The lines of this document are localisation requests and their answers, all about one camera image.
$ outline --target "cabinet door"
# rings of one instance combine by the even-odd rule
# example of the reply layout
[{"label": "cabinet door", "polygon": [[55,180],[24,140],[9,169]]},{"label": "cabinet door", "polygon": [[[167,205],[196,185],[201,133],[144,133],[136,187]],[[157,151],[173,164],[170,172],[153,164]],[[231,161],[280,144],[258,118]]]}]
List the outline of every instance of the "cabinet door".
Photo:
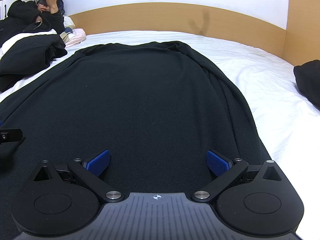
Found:
[{"label": "cabinet door", "polygon": [[8,16],[8,10],[10,8],[10,6],[17,0],[2,0],[2,19],[6,18]]}]

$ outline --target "screw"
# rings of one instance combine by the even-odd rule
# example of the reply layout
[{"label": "screw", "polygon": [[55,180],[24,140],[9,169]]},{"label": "screw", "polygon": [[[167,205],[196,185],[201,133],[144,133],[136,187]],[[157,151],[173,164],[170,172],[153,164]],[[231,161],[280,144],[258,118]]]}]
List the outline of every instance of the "screw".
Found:
[{"label": "screw", "polygon": [[205,199],[210,197],[210,194],[206,191],[200,190],[194,193],[194,196],[199,199]]},{"label": "screw", "polygon": [[109,199],[118,199],[121,198],[121,193],[119,191],[109,191],[106,194],[106,197]]}]

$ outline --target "blue gripper pad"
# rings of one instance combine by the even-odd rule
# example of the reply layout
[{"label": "blue gripper pad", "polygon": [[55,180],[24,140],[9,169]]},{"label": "blue gripper pad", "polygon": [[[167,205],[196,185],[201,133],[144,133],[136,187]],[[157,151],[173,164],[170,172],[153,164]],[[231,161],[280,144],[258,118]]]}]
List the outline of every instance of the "blue gripper pad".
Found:
[{"label": "blue gripper pad", "polygon": [[206,161],[208,168],[219,177],[232,167],[232,162],[222,154],[218,152],[208,151],[206,155]]},{"label": "blue gripper pad", "polygon": [[83,166],[97,177],[109,166],[110,153],[105,150],[103,153],[93,156],[84,161]]}]

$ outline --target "triangular cutout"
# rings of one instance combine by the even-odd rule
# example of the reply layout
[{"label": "triangular cutout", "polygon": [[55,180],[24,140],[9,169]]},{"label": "triangular cutout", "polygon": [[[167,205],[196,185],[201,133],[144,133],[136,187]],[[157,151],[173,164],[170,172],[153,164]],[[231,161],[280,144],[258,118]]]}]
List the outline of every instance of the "triangular cutout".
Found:
[{"label": "triangular cutout", "polygon": [[269,166],[266,170],[266,172],[263,175],[264,179],[269,179],[269,180],[276,180],[276,181],[281,181],[281,177],[274,168],[274,166]]},{"label": "triangular cutout", "polygon": [[52,179],[51,174],[47,167],[41,167],[34,181],[41,181],[46,179]]}]

